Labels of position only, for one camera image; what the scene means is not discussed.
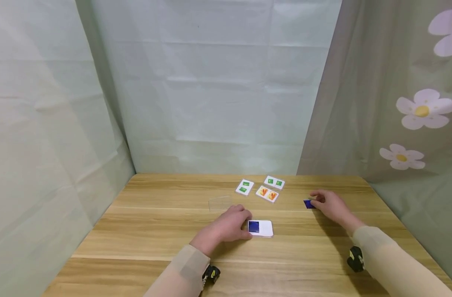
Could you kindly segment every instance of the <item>white card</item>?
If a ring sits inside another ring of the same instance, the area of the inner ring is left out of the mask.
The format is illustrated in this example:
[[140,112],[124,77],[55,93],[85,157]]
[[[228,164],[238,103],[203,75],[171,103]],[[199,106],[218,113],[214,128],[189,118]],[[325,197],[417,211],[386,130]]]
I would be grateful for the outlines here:
[[250,220],[247,222],[247,231],[257,237],[273,237],[272,222],[264,220]]
[[259,187],[259,189],[256,191],[256,195],[272,203],[274,203],[277,197],[279,197],[279,193],[264,186]]
[[285,185],[285,181],[282,179],[275,178],[273,176],[267,175],[266,179],[264,179],[264,184],[274,187],[276,189],[282,190]]
[[254,182],[243,179],[236,188],[236,193],[247,196],[253,187]]

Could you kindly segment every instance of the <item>small blue tile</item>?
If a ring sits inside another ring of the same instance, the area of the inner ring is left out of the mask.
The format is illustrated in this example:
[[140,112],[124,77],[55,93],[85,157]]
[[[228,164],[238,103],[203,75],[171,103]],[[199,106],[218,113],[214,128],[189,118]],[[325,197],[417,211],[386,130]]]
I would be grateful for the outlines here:
[[310,200],[304,200],[304,203],[305,203],[305,207],[307,207],[307,208],[315,208],[315,206],[312,205]]
[[249,221],[249,232],[258,233],[259,232],[259,222]]

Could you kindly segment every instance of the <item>sleeve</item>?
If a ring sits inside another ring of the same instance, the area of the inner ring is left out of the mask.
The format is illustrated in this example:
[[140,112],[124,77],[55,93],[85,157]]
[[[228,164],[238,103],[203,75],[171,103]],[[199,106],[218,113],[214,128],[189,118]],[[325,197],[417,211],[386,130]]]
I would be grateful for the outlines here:
[[426,267],[376,227],[353,234],[363,253],[365,269],[392,297],[450,297],[452,291]]
[[145,293],[144,297],[198,297],[203,290],[201,277],[210,258],[186,245]]

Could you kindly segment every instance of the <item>flower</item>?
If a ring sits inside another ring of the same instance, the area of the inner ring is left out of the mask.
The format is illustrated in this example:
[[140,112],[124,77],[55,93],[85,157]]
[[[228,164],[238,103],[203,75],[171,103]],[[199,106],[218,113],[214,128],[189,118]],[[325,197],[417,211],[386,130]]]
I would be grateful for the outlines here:
[[407,115],[401,120],[403,126],[417,130],[424,125],[433,129],[447,125],[449,119],[442,114],[452,112],[452,100],[439,97],[438,91],[424,89],[414,95],[414,102],[404,97],[399,98],[396,107]]
[[434,52],[440,57],[452,56],[452,9],[439,13],[429,24],[432,35],[447,35],[434,47]]
[[424,154],[420,153],[419,151],[407,151],[403,146],[400,146],[399,144],[392,144],[391,146],[389,146],[389,148],[391,149],[391,151],[386,150],[385,148],[381,148],[379,150],[379,154],[386,160],[390,160],[391,163],[389,163],[389,165],[391,165],[391,167],[394,169],[422,169],[424,168],[424,166],[426,166],[426,163],[418,161],[424,157]]

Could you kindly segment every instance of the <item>curtain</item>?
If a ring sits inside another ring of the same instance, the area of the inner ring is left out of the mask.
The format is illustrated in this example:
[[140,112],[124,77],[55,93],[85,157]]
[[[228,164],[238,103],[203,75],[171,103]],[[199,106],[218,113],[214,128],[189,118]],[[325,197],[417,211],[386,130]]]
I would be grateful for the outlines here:
[[77,4],[137,172],[295,174],[341,0]]
[[364,177],[452,278],[452,0],[344,1],[297,173]]
[[73,0],[0,0],[0,297],[39,296],[133,175]]

